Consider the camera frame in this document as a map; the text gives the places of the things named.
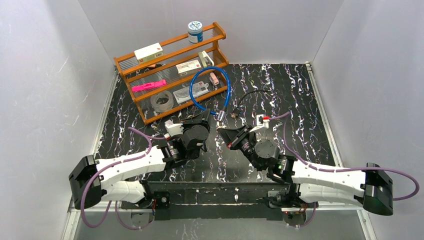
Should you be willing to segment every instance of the coiled blue cable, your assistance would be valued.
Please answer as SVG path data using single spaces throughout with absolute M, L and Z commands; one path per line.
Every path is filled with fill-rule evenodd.
M 231 99 L 231 84 L 230 84 L 230 78 L 228 77 L 227 73 L 222 68 L 220 68 L 220 67 L 217 67 L 217 66 L 208 66 L 208 67 L 205 67 L 202 70 L 198 71 L 196 73 L 196 75 L 194 75 L 193 79 L 190 82 L 190 87 L 188 89 L 188 93 L 190 94 L 190 98 L 193 101 L 194 105 L 196 105 L 199 109 L 201 109 L 203 111 L 206 110 L 206 107 L 200 105 L 196 101 L 195 97 L 193 96 L 193 84 L 195 83 L 195 81 L 198 78 L 198 76 L 201 73 L 203 73 L 204 71 L 207 71 L 207 70 L 217 70 L 217 71 L 221 72 L 222 75 L 225 77 L 226 85 L 227 85 L 227 90 L 226 90 L 226 98 L 225 98 L 225 102 L 224 102 L 224 107 L 222 108 L 222 110 L 225 112 L 227 110 L 228 103 L 230 102 L 230 99 Z M 214 111 L 210 111 L 210 114 L 217 115 L 217 113 L 214 112 Z

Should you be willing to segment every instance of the gray wall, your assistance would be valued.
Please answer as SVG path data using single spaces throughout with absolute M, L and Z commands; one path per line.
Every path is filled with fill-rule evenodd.
M 0 239 L 57 240 L 114 68 L 77 0 L 0 4 Z
M 111 59 L 218 22 L 231 63 L 314 59 L 343 0 L 79 0 Z
M 424 182 L 424 2 L 345 0 L 313 61 L 342 160 Z M 413 184 L 391 174 L 395 196 Z M 424 194 L 370 214 L 378 239 L 423 239 Z

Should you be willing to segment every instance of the white box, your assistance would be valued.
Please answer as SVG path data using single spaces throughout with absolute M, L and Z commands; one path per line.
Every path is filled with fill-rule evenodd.
M 138 60 L 139 64 L 151 61 L 155 58 L 162 57 L 164 55 L 164 50 L 161 45 L 158 43 L 146 46 L 134 51 L 135 57 Z
M 178 75 L 184 77 L 197 73 L 202 69 L 202 66 L 200 66 L 199 60 L 193 60 L 178 64 L 176 69 L 178 70 Z

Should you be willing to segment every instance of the black marble table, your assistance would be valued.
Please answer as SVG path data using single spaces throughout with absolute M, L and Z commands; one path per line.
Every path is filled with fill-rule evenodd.
M 228 106 L 225 128 L 239 128 L 253 124 L 256 114 L 278 116 L 290 111 L 292 117 L 287 123 L 287 141 L 292 149 L 304 159 L 334 166 L 329 140 L 321 120 L 306 66 L 304 64 L 233 64 L 224 68 L 230 78 L 232 95 Z M 241 114 L 237 119 L 230 117 L 233 106 L 244 93 L 253 90 L 270 90 L 248 95 L 240 105 Z M 219 109 L 225 101 L 223 92 L 200 104 L 210 109 Z M 165 134 L 166 120 L 174 123 L 196 115 L 201 110 L 195 106 L 185 108 L 151 124 L 145 125 L 128 89 L 119 79 L 112 97 L 107 119 L 97 150 L 97 159 L 114 158 L 144 151 L 148 144 L 128 130 L 140 129 L 148 135 Z M 149 181 L 171 182 L 270 182 L 265 172 L 257 172 L 240 151 L 229 150 L 218 135 L 217 122 L 212 120 L 210 135 L 206 141 L 208 152 L 201 152 L 198 159 L 166 172 L 141 175 Z M 285 152 L 283 144 L 283 121 L 273 120 L 269 129 L 259 133 L 258 139 L 269 139 Z

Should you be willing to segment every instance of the pink marker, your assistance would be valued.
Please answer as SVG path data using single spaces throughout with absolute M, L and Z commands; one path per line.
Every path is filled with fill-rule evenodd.
M 165 86 L 166 84 L 167 84 L 167 81 L 163 79 L 161 81 L 149 82 L 140 86 L 133 86 L 131 89 L 133 92 L 140 92 L 144 90 L 159 88 L 159 87 Z

